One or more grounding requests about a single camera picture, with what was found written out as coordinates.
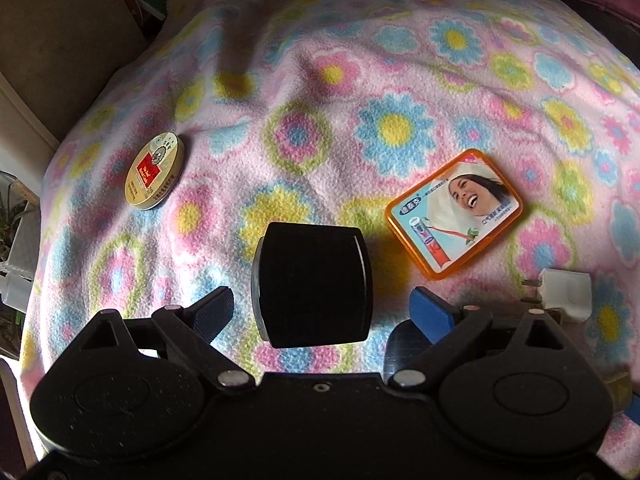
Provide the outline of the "black square box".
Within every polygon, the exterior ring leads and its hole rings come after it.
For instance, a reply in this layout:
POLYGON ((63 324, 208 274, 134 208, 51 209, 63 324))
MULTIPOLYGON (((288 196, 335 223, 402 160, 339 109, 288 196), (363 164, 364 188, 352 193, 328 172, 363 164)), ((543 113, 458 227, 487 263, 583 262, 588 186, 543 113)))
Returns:
POLYGON ((259 335, 274 348, 366 340, 373 278, 360 229, 269 223, 256 247, 250 298, 259 335))

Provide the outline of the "oval yellow tin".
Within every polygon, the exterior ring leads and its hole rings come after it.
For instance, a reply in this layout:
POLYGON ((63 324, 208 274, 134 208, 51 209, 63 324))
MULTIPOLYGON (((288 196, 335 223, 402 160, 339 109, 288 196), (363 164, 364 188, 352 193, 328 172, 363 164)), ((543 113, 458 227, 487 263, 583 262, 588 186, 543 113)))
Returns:
POLYGON ((159 205, 182 173, 184 154, 183 140, 170 131, 145 144, 126 177, 124 193, 128 204, 140 210, 159 205))

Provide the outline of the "orange toothpaste tin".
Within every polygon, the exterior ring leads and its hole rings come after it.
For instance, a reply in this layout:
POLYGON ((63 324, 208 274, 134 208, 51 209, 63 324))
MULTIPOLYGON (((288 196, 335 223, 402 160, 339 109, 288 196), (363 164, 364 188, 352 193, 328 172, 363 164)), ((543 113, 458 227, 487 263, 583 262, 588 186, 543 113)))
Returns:
POLYGON ((469 148, 392 200, 385 220, 421 272, 439 281, 484 252, 523 210, 498 166, 469 148))

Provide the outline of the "floral fleece blanket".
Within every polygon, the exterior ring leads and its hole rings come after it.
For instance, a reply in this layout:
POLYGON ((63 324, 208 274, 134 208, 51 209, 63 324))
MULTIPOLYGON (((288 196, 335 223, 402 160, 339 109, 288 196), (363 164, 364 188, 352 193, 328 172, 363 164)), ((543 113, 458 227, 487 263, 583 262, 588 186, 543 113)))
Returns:
POLYGON ((44 177, 21 380, 48 455, 78 479, 634 479, 639 408, 639 71, 559 0, 170 0, 151 51, 70 130, 44 177), (156 207, 129 205, 154 136, 183 140, 156 207), (522 214, 427 278, 386 206, 475 148, 522 214), (274 348, 250 298, 271 222, 360 229, 367 339, 274 348), (589 273, 592 313, 523 298, 589 273), (216 388, 152 322, 215 290, 212 346, 255 378, 216 388), (436 388, 383 379, 423 286, 492 315, 486 358, 436 388))

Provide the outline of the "dark blue glasses case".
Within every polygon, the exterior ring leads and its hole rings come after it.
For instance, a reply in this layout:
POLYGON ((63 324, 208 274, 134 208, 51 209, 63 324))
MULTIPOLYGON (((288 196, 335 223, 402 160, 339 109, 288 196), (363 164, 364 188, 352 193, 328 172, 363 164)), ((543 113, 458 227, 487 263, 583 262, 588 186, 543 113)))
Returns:
POLYGON ((388 382, 398 370, 403 370, 431 345, 424 333, 411 320, 399 323, 387 339, 383 379, 388 382))

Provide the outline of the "white usb charger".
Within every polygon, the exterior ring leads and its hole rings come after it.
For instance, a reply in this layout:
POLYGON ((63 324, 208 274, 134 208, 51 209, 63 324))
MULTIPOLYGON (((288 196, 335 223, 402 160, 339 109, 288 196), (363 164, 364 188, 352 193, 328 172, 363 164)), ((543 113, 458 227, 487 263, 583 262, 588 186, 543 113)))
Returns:
POLYGON ((564 322, 586 322, 592 313, 592 281, 589 273, 560 269, 544 269, 533 280, 523 280, 533 289, 533 297, 524 302, 536 308, 559 312, 564 322))

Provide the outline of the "white squeeze bottle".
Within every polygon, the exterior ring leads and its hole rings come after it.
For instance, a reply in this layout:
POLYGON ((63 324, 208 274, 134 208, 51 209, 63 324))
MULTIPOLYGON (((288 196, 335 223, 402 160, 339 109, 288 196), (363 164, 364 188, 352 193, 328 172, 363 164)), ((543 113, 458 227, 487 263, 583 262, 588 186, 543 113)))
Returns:
POLYGON ((1 301, 18 312, 26 313, 36 264, 29 261, 6 260, 1 263, 1 301))

